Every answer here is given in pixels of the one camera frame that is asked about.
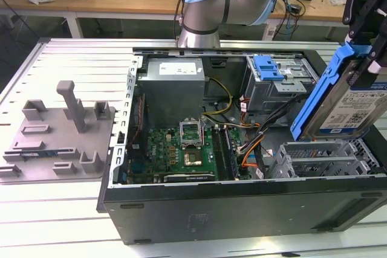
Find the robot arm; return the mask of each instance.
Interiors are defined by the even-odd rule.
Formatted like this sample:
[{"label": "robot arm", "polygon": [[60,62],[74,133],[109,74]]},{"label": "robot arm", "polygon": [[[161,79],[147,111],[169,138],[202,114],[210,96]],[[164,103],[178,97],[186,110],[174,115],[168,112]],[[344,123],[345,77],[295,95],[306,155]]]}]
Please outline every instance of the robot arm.
[{"label": "robot arm", "polygon": [[221,23],[259,25],[269,17],[275,0],[186,0],[179,47],[220,46]]},{"label": "robot arm", "polygon": [[359,138],[387,111],[387,0],[347,0],[343,23],[345,45],[296,117],[295,140]]}]

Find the green circuit board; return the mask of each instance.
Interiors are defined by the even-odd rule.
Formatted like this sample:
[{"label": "green circuit board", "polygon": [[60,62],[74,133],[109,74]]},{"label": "green circuit board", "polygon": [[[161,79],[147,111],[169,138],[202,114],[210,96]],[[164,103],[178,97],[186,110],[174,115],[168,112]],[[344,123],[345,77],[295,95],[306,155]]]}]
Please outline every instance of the green circuit board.
[{"label": "green circuit board", "polygon": [[[238,130],[229,130],[232,145],[239,146],[241,140]],[[183,149],[180,141],[180,128],[150,129],[148,135],[148,160],[144,174],[209,173],[215,175],[216,161],[210,128],[203,130],[204,144],[198,149]],[[197,128],[184,130],[184,139],[198,138]]]}]

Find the black computer chassis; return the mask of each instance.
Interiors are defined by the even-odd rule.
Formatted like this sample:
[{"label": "black computer chassis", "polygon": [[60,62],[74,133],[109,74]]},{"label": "black computer chassis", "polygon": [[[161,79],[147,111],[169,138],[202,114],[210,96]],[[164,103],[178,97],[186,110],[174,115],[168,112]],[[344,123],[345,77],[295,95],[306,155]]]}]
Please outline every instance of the black computer chassis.
[{"label": "black computer chassis", "polygon": [[[321,75],[318,53],[303,54]],[[386,168],[385,138],[373,126],[363,140]],[[108,167],[97,209],[127,245],[344,231],[387,203],[387,177],[108,189]]]}]

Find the gray plastic peg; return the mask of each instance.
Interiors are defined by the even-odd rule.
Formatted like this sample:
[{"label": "gray plastic peg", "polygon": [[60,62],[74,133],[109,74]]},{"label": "gray plastic peg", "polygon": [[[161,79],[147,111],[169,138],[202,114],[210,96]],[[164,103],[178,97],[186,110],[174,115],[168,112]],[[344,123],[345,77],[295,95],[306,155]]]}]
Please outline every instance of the gray plastic peg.
[{"label": "gray plastic peg", "polygon": [[75,127],[78,133],[83,133],[86,128],[85,120],[83,119],[83,108],[81,108],[74,95],[75,84],[73,81],[60,81],[56,86],[56,92],[65,99],[68,111],[73,118]]}]

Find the red wire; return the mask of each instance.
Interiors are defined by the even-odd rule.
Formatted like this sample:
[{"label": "red wire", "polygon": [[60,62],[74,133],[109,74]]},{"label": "red wire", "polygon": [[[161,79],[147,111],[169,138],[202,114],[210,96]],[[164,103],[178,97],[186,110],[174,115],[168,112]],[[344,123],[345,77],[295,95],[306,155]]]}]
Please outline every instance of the red wire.
[{"label": "red wire", "polygon": [[142,104],[143,104],[143,99],[140,98],[140,103],[138,105],[138,128],[137,128],[137,131],[135,132],[135,134],[133,136],[132,141],[130,142],[130,144],[128,146],[128,149],[131,148],[132,143],[134,142],[135,138],[137,137],[138,133],[140,132],[141,123],[142,123],[142,118],[141,118],[141,107],[142,107]]}]

